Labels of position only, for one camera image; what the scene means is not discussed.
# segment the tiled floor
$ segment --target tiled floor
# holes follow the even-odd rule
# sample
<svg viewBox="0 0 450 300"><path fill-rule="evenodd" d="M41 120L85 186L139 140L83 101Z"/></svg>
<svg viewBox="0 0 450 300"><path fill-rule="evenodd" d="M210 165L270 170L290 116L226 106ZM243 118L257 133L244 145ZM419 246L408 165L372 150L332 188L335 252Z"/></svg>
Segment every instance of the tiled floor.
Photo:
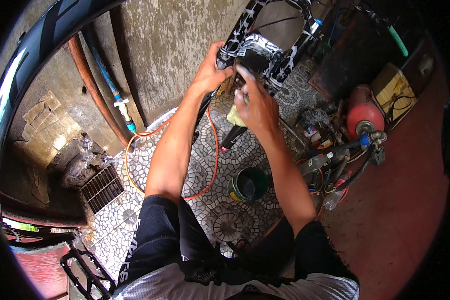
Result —
<svg viewBox="0 0 450 300"><path fill-rule="evenodd" d="M280 107L280 115L288 123L293 123L298 112L305 107L315 107L317 103L324 101L307 83L313 68L311 61L300 63L285 81L282 92L275 97ZM232 104L232 95L222 95L210 105L210 115L219 141L223 140L232 128L227 121L227 113ZM174 112L175 109L163 115L148 131L156 129ZM188 175L182 193L184 197L201 192L213 176L215 137L206 116L202 118L199 130L200 136L192 146ZM145 188L150 159L162 133L163 130L154 137L138 141L135 152L128 156L131 176L142 189ZM297 147L297 141L285 129L283 134L292 155L298 158L303 149ZM115 280L137 226L137 217L144 199L128 181L123 163L124 156L123 153L114 166L124 185L125 193L96 214L93 233L88 235L90 240L86 243ZM227 241L236 242L240 238L247 238L252 244L256 243L282 215L273 188L269 188L267 193L252 205L230 199L227 193L229 180L236 172L249 166L256 166L267 175L270 174L267 156L255 135L248 130L232 149L219 153L217 176L210 190L188 201L210 242L213 245L219 242L221 252L225 256L231 256Z"/></svg>

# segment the red air tank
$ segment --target red air tank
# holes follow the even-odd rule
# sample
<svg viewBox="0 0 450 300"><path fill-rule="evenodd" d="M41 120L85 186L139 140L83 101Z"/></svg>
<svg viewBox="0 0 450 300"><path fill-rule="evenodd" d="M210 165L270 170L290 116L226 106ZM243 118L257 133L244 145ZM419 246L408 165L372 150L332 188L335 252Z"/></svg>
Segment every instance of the red air tank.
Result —
<svg viewBox="0 0 450 300"><path fill-rule="evenodd" d="M373 102L374 98L372 88L366 84L358 85L350 93L346 126L354 140L364 132L385 128L384 116Z"/></svg>

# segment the man's left hand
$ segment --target man's left hand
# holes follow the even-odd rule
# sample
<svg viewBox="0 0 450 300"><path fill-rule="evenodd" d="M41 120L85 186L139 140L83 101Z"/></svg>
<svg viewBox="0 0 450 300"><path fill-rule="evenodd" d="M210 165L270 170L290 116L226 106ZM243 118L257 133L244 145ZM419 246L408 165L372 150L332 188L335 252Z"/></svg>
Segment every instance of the man's left hand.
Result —
<svg viewBox="0 0 450 300"><path fill-rule="evenodd" d="M218 69L217 51L225 45L224 41L215 42L210 45L207 57L198 68L197 75L193 79L192 86L206 93L215 91L228 77L232 76L233 68Z"/></svg>

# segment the drain grate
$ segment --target drain grate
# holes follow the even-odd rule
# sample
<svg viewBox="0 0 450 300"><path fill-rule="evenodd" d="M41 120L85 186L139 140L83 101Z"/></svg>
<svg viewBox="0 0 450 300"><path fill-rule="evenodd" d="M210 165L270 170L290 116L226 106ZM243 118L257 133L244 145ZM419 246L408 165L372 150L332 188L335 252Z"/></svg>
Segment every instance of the drain grate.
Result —
<svg viewBox="0 0 450 300"><path fill-rule="evenodd" d="M90 179L81 191L87 199L94 214L98 213L107 204L122 195L125 189L120 183L117 172L112 165L108 165Z"/></svg>

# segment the bucket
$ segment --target bucket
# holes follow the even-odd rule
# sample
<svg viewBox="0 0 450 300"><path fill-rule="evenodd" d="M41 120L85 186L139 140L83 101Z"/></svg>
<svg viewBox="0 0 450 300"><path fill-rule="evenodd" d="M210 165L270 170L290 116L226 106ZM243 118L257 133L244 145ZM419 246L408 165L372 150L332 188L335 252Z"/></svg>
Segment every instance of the bucket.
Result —
<svg viewBox="0 0 450 300"><path fill-rule="evenodd" d="M228 182L228 195L239 203L251 204L262 198L268 188L268 177L257 167L238 171Z"/></svg>

